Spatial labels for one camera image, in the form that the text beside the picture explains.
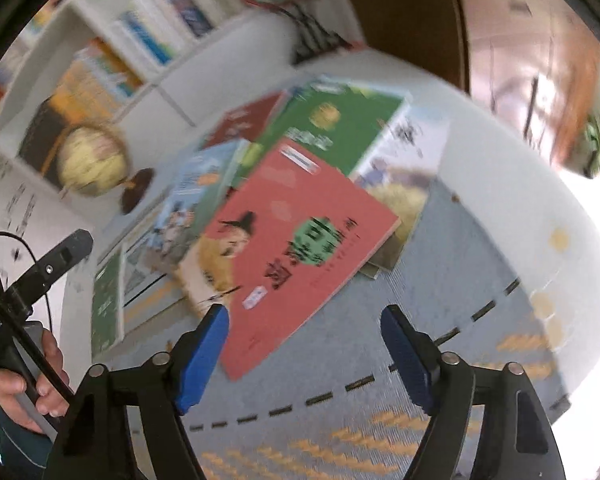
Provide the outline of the person left hand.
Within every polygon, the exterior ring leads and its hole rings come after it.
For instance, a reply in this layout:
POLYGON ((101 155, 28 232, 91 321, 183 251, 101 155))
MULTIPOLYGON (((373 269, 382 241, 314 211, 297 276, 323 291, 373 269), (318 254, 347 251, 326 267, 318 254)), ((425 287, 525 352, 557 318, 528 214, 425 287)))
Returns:
MULTIPOLYGON (((49 330, 43 326, 38 329, 38 334, 33 335, 33 327, 27 327, 28 334, 38 341, 46 361, 53 367, 66 386, 69 385, 69 376, 64 370, 64 355, 58 347, 57 341, 49 330)), ((5 414, 17 425, 24 429, 42 434, 43 429, 38 426, 36 419, 32 418, 27 411, 20 405, 17 396, 26 394, 26 380, 11 370, 0 368, 0 407, 5 414)), ((36 383, 38 398, 35 402, 35 411, 40 416, 50 416, 58 418, 64 416, 68 410, 69 403, 55 389, 46 376, 38 376, 36 383)))

